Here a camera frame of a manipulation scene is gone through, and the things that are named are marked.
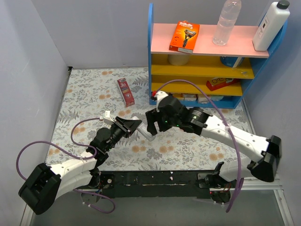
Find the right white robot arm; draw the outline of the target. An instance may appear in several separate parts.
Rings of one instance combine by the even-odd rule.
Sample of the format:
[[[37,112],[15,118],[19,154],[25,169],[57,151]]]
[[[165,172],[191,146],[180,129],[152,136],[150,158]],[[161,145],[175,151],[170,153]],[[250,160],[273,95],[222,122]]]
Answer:
[[[282,157],[281,139],[250,134],[231,125],[225,125],[217,116],[199,107],[188,109],[172,96],[158,98],[156,108],[146,112],[147,131],[152,135],[179,127],[187,133],[217,140],[247,156],[238,164],[223,163],[216,167],[213,183],[226,186],[238,173],[242,178],[255,177],[264,182],[273,182]]]

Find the white remote control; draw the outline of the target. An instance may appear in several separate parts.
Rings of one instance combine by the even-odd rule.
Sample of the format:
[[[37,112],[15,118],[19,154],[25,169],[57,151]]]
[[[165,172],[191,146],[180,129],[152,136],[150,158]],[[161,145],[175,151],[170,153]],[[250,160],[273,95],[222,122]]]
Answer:
[[[134,116],[131,118],[132,120],[140,120],[138,117]],[[147,131],[147,125],[143,123],[142,120],[140,120],[141,123],[140,125],[137,127],[137,131],[139,131],[148,141],[153,141],[156,136],[152,135],[150,132]]]

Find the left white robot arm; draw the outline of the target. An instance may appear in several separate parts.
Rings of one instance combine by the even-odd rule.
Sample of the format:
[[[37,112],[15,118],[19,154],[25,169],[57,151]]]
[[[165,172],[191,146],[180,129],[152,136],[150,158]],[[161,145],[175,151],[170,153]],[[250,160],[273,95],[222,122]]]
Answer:
[[[96,188],[100,183],[98,166],[109,157],[108,152],[123,137],[130,137],[141,125],[140,119],[114,120],[100,117],[110,128],[100,128],[87,150],[79,156],[47,166],[41,163],[25,179],[18,195],[37,215],[47,211],[54,201],[69,191],[81,186]]]

